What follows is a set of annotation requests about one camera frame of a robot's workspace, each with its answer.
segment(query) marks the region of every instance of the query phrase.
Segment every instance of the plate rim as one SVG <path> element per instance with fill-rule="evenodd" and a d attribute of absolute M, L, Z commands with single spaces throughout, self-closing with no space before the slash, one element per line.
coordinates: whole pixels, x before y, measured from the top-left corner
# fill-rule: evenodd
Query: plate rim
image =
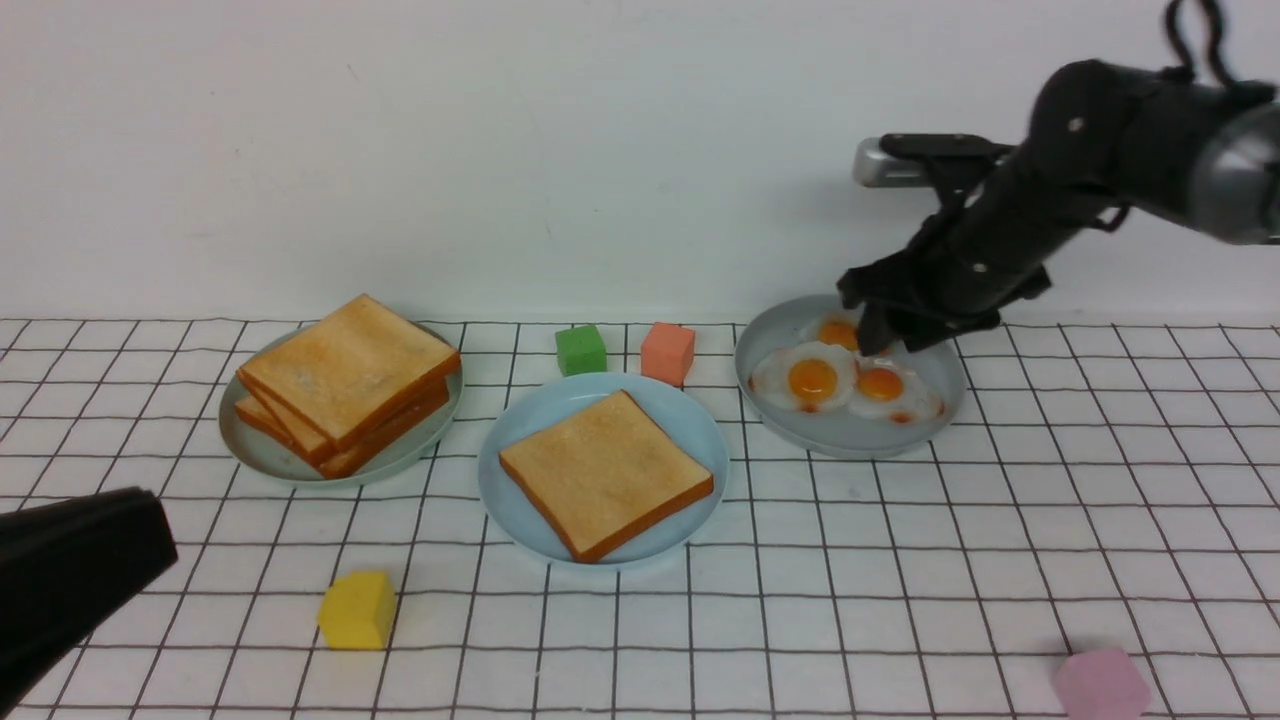
<path fill-rule="evenodd" d="M 585 382 L 588 382 L 588 379 L 595 380 L 595 382 L 604 382 L 605 384 L 609 384 L 611 380 L 614 380 L 614 382 L 625 380 L 627 383 L 640 383 L 641 386 L 650 387 L 650 388 L 655 389 L 657 392 L 667 393 L 667 391 L 671 391 L 671 392 L 678 395 L 680 397 L 682 397 L 684 401 L 691 402 L 692 406 L 696 407 L 700 419 L 703 419 L 707 423 L 709 423 L 709 427 L 714 430 L 714 438 L 716 438 L 716 462 L 713 462 L 713 465 L 718 465 L 718 466 L 723 468 L 723 470 L 722 471 L 717 471 L 714 468 L 709 468 L 709 470 L 712 471 L 712 483 L 713 483 L 713 486 L 712 486 L 712 495 L 709 495 L 708 497 L 704 497 L 704 498 L 701 498 L 701 500 L 698 501 L 698 502 L 705 502 L 705 501 L 710 500 L 712 501 L 710 509 L 707 512 L 707 516 L 703 519 L 703 521 L 699 523 L 692 530 L 690 530 L 687 534 L 685 534 L 680 539 L 672 542 L 668 547 L 664 547 L 663 550 L 659 550 L 658 552 L 654 552 L 653 555 L 646 555 L 644 557 L 637 557 L 635 560 L 627 560 L 627 561 L 622 561 L 622 562 L 576 562 L 573 560 L 564 560 L 564 559 L 559 559 L 559 557 L 550 557 L 548 555 L 544 555 L 544 553 L 539 552 L 538 550 L 535 550 L 532 547 L 529 547 L 529 544 L 526 544 L 525 542 L 521 542 L 520 539 L 516 539 L 511 534 L 511 532 L 508 532 L 507 528 L 502 524 L 502 520 L 499 520 L 494 515 L 494 512 L 492 511 L 493 501 L 489 497 L 489 492 L 485 491 L 485 484 L 481 480 L 483 480 L 483 477 L 485 474 L 485 470 L 484 470 L 484 468 L 486 466 L 485 459 L 489 457 L 489 456 L 497 457 L 497 454 L 498 454 L 498 448 L 495 447 L 497 446 L 497 433 L 498 433 L 498 430 L 499 430 L 500 424 L 503 423 L 503 420 L 506 418 L 509 418 L 509 414 L 511 414 L 512 410 L 515 410 L 517 407 L 521 407 L 521 406 L 527 406 L 527 405 L 532 405 L 532 404 L 538 402 L 539 401 L 539 396 L 549 396 L 549 395 L 552 395 L 556 391 L 556 388 L 564 387 L 566 384 L 571 386 L 573 383 L 585 383 Z M 623 387 L 622 384 L 617 384 L 614 387 L 614 391 L 617 391 L 617 389 L 627 389 L 627 388 Z M 502 480 L 509 482 L 512 484 L 516 484 L 516 482 L 511 479 L 511 475 L 508 475 L 506 473 L 506 470 L 502 470 L 500 464 L 498 464 L 497 461 L 494 461 L 493 465 L 498 468 Z M 731 480 L 731 475 L 732 475 L 732 459 L 730 456 L 728 443 L 724 441 L 724 436 L 721 434 L 721 432 L 719 432 L 719 424 L 716 421 L 716 418 L 712 416 L 710 411 L 707 410 L 707 407 L 704 407 L 701 402 L 699 402 L 696 398 L 694 398 L 689 393 L 684 392 L 682 389 L 676 388 L 673 386 L 669 386 L 667 383 L 663 383 L 660 380 L 655 380 L 653 378 L 648 378 L 645 375 L 640 375 L 640 374 L 635 374 L 635 373 L 617 373 L 617 372 L 582 373 L 582 374 L 577 374 L 577 375 L 570 375 L 570 377 L 559 378 L 559 379 L 556 379 L 556 380 L 552 380 L 552 382 L 548 382 L 548 383 L 543 384 L 541 387 L 539 387 L 534 392 L 531 392 L 531 393 L 526 395 L 525 397 L 520 398 L 518 401 L 516 401 L 516 404 L 506 407 L 502 411 L 502 414 L 498 415 L 498 419 L 494 420 L 493 427 L 490 427 L 489 432 L 485 434 L 485 439 L 484 439 L 484 442 L 480 446 L 480 451 L 476 454 L 476 489 L 477 489 L 477 493 L 480 495 L 480 505 L 484 507 L 485 515 L 493 520 L 493 523 L 502 530 L 502 533 L 504 536 L 507 536 L 507 539 L 509 539 L 521 551 L 524 551 L 524 552 L 531 555 L 532 557 L 538 559 L 540 562 L 545 562 L 545 564 L 549 564 L 549 565 L 553 565 L 553 566 L 558 566 L 558 568 L 567 568 L 567 569 L 572 569 L 572 570 L 589 571 L 589 573 L 598 573 L 598 571 L 622 573 L 622 571 L 634 570 L 634 569 L 637 569 L 637 568 L 641 568 L 641 566 L 649 566 L 649 565 L 652 565 L 654 562 L 658 562 L 658 561 L 660 561 L 660 560 L 663 560 L 663 559 L 673 555 L 681 547 L 686 547 L 690 542 L 692 542 L 692 539 L 695 537 L 698 537 L 699 533 L 703 532 L 703 529 L 707 528 L 707 524 L 710 521 L 712 518 L 716 516 L 716 512 L 719 510 L 721 505 L 724 502 L 724 495 L 728 492 L 728 483 Z"/>
<path fill-rule="evenodd" d="M 965 392 L 968 391 L 968 386 L 965 386 L 960 392 L 959 400 L 948 405 L 946 413 L 946 420 L 943 423 L 941 423 L 932 433 L 923 436 L 920 439 L 901 446 L 884 447 L 884 448 L 874 448 L 874 447 L 868 448 L 868 447 L 854 447 L 847 445 L 846 446 L 827 445 L 820 441 L 810 439 L 778 423 L 772 416 L 774 410 L 772 407 L 764 407 L 762 406 L 762 404 L 756 402 L 754 397 L 755 393 L 753 393 L 748 387 L 748 377 L 750 375 L 750 373 L 744 375 L 741 368 L 741 364 L 745 363 L 745 359 L 742 357 L 741 352 L 742 338 L 749 337 L 749 333 L 753 332 L 753 328 L 762 327 L 760 319 L 773 313 L 774 310 L 778 310 L 787 305 L 800 305 L 803 302 L 818 302 L 818 301 L 822 302 L 836 301 L 836 304 L 838 305 L 840 296 L 833 293 L 810 293 L 810 295 L 796 296 L 790 300 L 783 300 L 782 302 L 771 305 L 769 307 L 765 307 L 764 310 L 758 313 L 754 318 L 751 318 L 751 320 L 746 324 L 746 327 L 742 328 L 742 332 L 739 333 L 737 341 L 733 343 L 733 375 L 737 379 L 737 391 L 742 396 L 742 400 L 760 418 L 760 421 L 764 424 L 764 427 L 767 427 L 771 432 L 776 433 L 782 439 L 790 442 L 791 445 L 795 445 L 796 447 L 800 447 L 803 450 L 809 450 L 819 455 L 824 455 L 827 457 L 835 457 L 838 460 L 887 460 L 891 457 L 905 455 L 913 450 L 916 450 L 927 445 L 929 441 L 936 438 L 940 433 L 942 433 L 955 423 L 955 419 L 960 415 L 960 411 L 968 402 L 969 393 Z M 934 347 L 938 348 L 936 350 L 936 352 L 941 352 L 945 356 L 945 363 L 952 365 L 956 370 L 959 370 L 959 374 L 961 377 L 965 374 L 964 364 L 960 360 L 960 356 L 956 355 L 955 348 L 952 348 L 950 345 L 946 343 L 940 343 L 936 345 Z"/>
<path fill-rule="evenodd" d="M 425 325 L 424 323 L 413 323 L 413 324 L 416 327 L 421 328 L 422 331 L 426 331 L 426 332 L 431 333 L 431 336 L 434 336 L 435 338 L 440 340 L 442 342 L 448 342 L 438 332 L 435 332 L 430 327 Z M 307 327 L 305 325 L 305 327 L 300 327 L 297 329 L 293 329 L 293 331 L 291 331 L 288 333 L 282 334 L 280 337 L 273 340 L 271 342 L 266 343 L 260 350 L 257 350 L 256 352 L 253 352 L 253 355 L 248 360 L 244 360 L 244 363 L 248 363 L 253 357 L 259 357 L 259 356 L 261 356 L 261 355 L 264 355 L 264 354 L 274 350 L 275 347 L 279 347 L 280 345 L 283 345 L 284 342 L 289 341 L 291 338 L 296 337 L 297 334 L 302 333 L 306 329 L 307 329 Z M 372 483 L 381 482 L 381 480 L 385 480 L 385 479 L 390 479 L 390 478 L 401 474 L 406 469 L 408 469 L 412 465 L 413 459 L 420 457 L 422 455 L 424 450 L 426 450 L 426 448 L 431 447 L 433 445 L 440 442 L 444 438 L 444 436 L 453 428 L 453 420 L 454 420 L 454 418 L 457 415 L 458 407 L 462 405 L 462 397 L 466 393 L 466 359 L 465 357 L 463 357 L 463 361 L 458 366 L 457 370 L 454 370 L 453 373 L 449 373 L 448 375 L 445 375 L 445 382 L 448 382 L 451 384 L 456 384 L 457 386 L 457 392 L 451 392 L 449 393 L 449 400 L 448 400 L 448 402 L 444 404 L 443 407 L 440 407 L 435 413 L 431 413 L 430 415 L 428 415 L 426 418 L 424 418 L 420 423 L 417 423 L 416 425 L 413 425 L 412 428 L 410 428 L 408 430 L 406 430 L 406 433 L 413 432 L 413 429 L 421 427 L 422 424 L 430 423 L 430 421 L 438 419 L 438 416 L 439 416 L 440 413 L 447 413 L 447 415 L 444 418 L 444 421 L 440 423 L 440 428 L 435 433 L 431 433 L 431 436 L 429 438 L 426 438 L 425 441 L 422 441 L 419 445 L 415 445 L 412 448 L 406 450 L 403 455 L 401 455 L 401 456 L 396 457 L 394 460 L 389 461 L 387 465 L 383 465 L 381 468 L 378 468 L 378 469 L 374 469 L 374 470 L 364 470 L 364 469 L 361 469 L 361 471 L 357 471 L 357 473 L 355 473 L 352 475 L 347 475 L 346 478 L 337 478 L 337 479 L 319 478 L 319 479 L 314 479 L 314 480 L 303 480 L 303 479 L 297 479 L 297 478 L 287 478 L 287 477 L 276 475 L 276 474 L 274 474 L 274 473 L 271 473 L 269 470 L 262 469 L 257 462 L 250 461 L 241 452 L 237 452 L 236 451 L 236 443 L 230 442 L 230 439 L 228 438 L 228 432 L 229 432 L 228 428 L 229 427 L 247 428 L 247 429 L 250 429 L 252 432 L 256 432 L 256 433 L 261 434 L 265 439 L 268 439 L 270 442 L 275 442 L 275 439 L 271 438 L 271 437 L 269 437 L 269 436 L 266 436 L 261 430 L 257 430 L 257 429 L 250 427 L 248 424 L 246 424 L 243 420 L 239 419 L 239 415 L 236 414 L 236 404 L 229 400 L 232 397 L 232 395 L 233 395 L 233 389 L 248 393 L 248 388 L 244 387 L 244 383 L 241 382 L 239 377 L 236 373 L 232 373 L 230 380 L 227 382 L 227 387 L 223 389 L 223 396 L 221 396 L 221 398 L 219 398 L 219 405 L 218 405 L 218 432 L 219 432 L 219 436 L 221 437 L 223 446 L 227 447 L 227 451 L 232 454 L 232 457 L 234 457 L 237 462 L 239 462 L 244 468 L 252 470 L 253 473 L 256 473 L 256 474 L 261 475 L 262 478 L 266 478 L 266 479 L 269 479 L 269 480 L 271 480 L 274 483 L 279 483 L 279 484 L 283 484 L 283 486 L 291 487 L 291 488 L 300 488 L 300 489 L 326 489 L 326 491 L 339 491 L 339 489 L 346 489 L 346 488 L 351 488 L 351 487 L 367 486 L 367 484 L 372 484 Z M 284 448 L 284 446 L 280 446 L 278 442 L 275 445 L 279 446 L 279 447 L 282 447 L 283 450 L 288 451 L 288 448 Z"/>

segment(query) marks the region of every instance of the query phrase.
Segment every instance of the white table surface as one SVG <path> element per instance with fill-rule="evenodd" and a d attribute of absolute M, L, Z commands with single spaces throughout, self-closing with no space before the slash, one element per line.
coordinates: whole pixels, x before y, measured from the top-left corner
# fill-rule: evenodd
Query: white table surface
<path fill-rule="evenodd" d="M 140 486 L 179 562 L 14 719 L 1062 716 L 1069 652 L 1120 646 L 1151 715 L 1280 717 L 1280 334 L 1012 327 L 931 447 L 808 457 L 745 415 L 733 325 L 687 392 L 735 457 L 669 562 L 549 569 L 488 523 L 474 456 L 557 377 L 559 325 L 447 324 L 460 421 L 403 475 L 282 491 L 219 439 L 221 384 L 296 323 L 0 320 L 0 511 Z M 634 372 L 641 325 L 602 325 Z M 628 355 L 622 354 L 627 347 Z M 333 652 L 335 574 L 390 573 L 387 652 Z"/>

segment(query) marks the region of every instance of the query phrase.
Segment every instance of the toast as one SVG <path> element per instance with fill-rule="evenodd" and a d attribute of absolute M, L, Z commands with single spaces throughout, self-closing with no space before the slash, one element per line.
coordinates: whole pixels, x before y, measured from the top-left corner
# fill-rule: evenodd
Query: toast
<path fill-rule="evenodd" d="M 237 402 L 236 415 L 246 425 L 266 434 L 298 457 L 302 457 L 307 465 L 311 465 L 324 478 L 335 480 L 355 474 L 365 464 L 376 457 L 379 452 L 387 450 L 393 442 L 431 416 L 433 413 L 443 407 L 448 401 L 449 388 L 444 382 L 440 382 L 439 386 L 431 386 L 421 397 L 411 401 L 407 407 L 374 428 L 355 447 L 332 455 L 321 462 L 311 462 L 300 452 L 296 441 L 257 397 L 250 395 Z"/>
<path fill-rule="evenodd" d="M 319 430 L 306 424 L 288 407 L 280 405 L 268 395 L 251 396 L 257 400 L 259 406 L 270 414 L 270 419 L 279 425 L 280 432 L 291 441 L 291 450 L 307 461 L 308 465 L 319 465 L 333 457 L 334 447 L 329 438 Z"/>
<path fill-rule="evenodd" d="M 712 473 L 680 448 L 626 391 L 498 454 L 508 475 L 579 562 L 712 493 Z"/>
<path fill-rule="evenodd" d="M 461 365 L 449 343 L 361 295 L 236 373 L 340 454 Z"/>

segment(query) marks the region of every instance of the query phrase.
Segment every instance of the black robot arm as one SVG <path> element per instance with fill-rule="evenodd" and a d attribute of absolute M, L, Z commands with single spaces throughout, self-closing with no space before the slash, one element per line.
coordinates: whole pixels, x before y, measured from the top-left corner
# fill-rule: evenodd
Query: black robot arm
<path fill-rule="evenodd" d="M 1018 147 L 963 135 L 887 135 L 859 147 L 863 184 L 929 184 L 941 200 L 904 250 L 837 283 L 846 307 L 865 305 L 864 352 L 996 327 L 1001 307 L 1050 287 L 1046 259 L 1085 229 L 1115 231 L 1130 208 L 1222 242 L 1277 242 L 1275 87 L 1228 74 L 1213 0 L 1201 5 L 1220 85 L 1197 83 L 1176 31 L 1180 3 L 1166 26 L 1183 65 L 1066 65 L 1041 91 Z"/>

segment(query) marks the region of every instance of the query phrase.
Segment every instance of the fried egg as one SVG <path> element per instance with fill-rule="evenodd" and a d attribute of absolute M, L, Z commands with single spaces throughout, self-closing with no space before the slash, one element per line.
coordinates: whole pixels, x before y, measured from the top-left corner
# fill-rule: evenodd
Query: fried egg
<path fill-rule="evenodd" d="M 804 342 L 774 350 L 751 372 L 748 387 L 765 402 L 800 413 L 827 413 L 854 396 L 856 363 L 838 345 Z"/>
<path fill-rule="evenodd" d="M 859 418 L 909 425 L 941 416 L 946 402 L 900 360 L 868 357 L 858 363 L 858 379 L 847 407 Z"/>
<path fill-rule="evenodd" d="M 800 331 L 803 342 L 822 342 L 836 345 L 850 352 L 858 352 L 858 320 L 861 313 L 836 310 L 809 323 Z"/>

